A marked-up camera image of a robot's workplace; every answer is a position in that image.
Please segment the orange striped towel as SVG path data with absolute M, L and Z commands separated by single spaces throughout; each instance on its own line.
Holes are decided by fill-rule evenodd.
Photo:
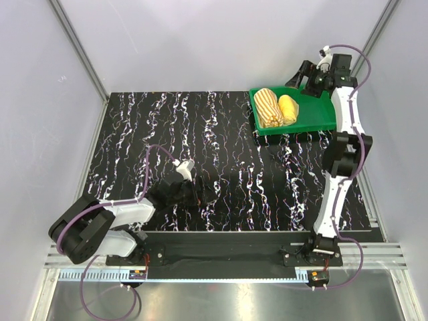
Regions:
M 277 96 L 272 90 L 262 88 L 254 94 L 253 99 L 262 128 L 275 128 L 284 125 L 284 118 L 278 105 Z

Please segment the yellow chick towel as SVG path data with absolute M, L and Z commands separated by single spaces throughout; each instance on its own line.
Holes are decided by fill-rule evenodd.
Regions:
M 300 111 L 298 103 L 289 95 L 282 95 L 278 100 L 278 106 L 284 119 L 284 126 L 296 123 Z

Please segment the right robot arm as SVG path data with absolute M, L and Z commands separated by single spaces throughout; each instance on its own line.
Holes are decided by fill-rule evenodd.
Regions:
M 352 57 L 320 50 L 321 60 L 302 62 L 296 75 L 287 82 L 297 88 L 303 78 L 308 81 L 302 93 L 319 98 L 329 94 L 336 115 L 336 131 L 322 157 L 326 184 L 320 212 L 305 242 L 300 257 L 310 265 L 326 263 L 340 256 L 339 222 L 348 189 L 362 170 L 373 139 L 364 133 L 357 106 L 358 80 L 351 75 Z

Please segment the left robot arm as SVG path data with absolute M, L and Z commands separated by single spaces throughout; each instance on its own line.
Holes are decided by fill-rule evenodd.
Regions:
M 84 193 L 51 225 L 48 235 L 58 253 L 74 264 L 95 255 L 113 255 L 136 265 L 144 258 L 143 237 L 119 227 L 147 223 L 175 205 L 205 207 L 217 198 L 202 177 L 194 181 L 178 178 L 171 175 L 159 180 L 141 201 L 101 201 Z

